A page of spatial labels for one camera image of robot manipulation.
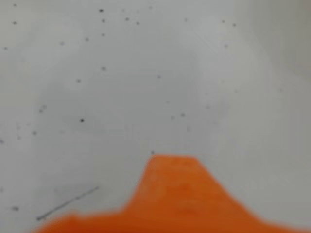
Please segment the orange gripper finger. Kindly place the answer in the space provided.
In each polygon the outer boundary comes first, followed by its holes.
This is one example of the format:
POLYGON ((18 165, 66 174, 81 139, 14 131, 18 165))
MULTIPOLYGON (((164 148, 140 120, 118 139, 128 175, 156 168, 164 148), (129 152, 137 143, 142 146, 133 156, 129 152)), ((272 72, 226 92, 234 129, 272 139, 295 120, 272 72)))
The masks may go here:
POLYGON ((123 216, 124 212, 105 211, 90 215, 68 214, 48 220, 32 233, 109 233, 109 221, 123 216))
POLYGON ((124 213, 167 232, 294 232, 256 217, 196 158, 186 156, 152 156, 124 213))

